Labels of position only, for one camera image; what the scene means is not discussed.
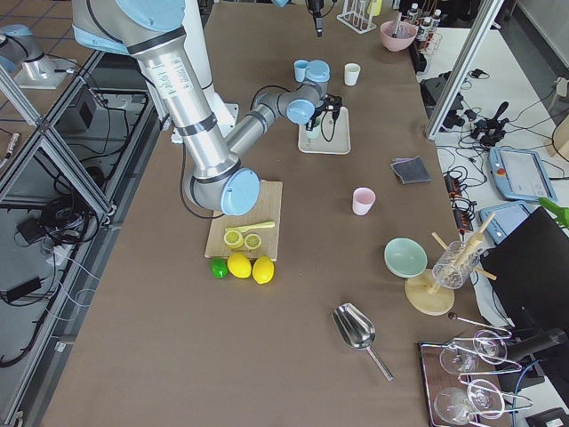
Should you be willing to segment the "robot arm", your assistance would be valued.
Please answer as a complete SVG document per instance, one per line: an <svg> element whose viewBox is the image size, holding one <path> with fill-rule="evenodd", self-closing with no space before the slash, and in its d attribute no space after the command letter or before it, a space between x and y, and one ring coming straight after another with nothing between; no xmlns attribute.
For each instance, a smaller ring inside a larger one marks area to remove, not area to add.
<svg viewBox="0 0 569 427"><path fill-rule="evenodd" d="M208 57L185 49L188 36L204 43L195 1L75 1L72 13L79 44L133 57L147 71L194 162L182 190L204 209L232 216L250 212L260 194L260 179L242 166L241 156L280 117L296 125L310 123L327 94L329 65L312 60L295 91L259 96L224 135L195 72Z"/></svg>
<svg viewBox="0 0 569 427"><path fill-rule="evenodd" d="M272 0L272 4L278 7L285 7L290 4L291 1L288 0ZM324 33L324 15L323 9L325 7L324 0L307 0L304 2L305 7L309 13L309 16L314 22L315 31L317 37L321 37Z"/></svg>

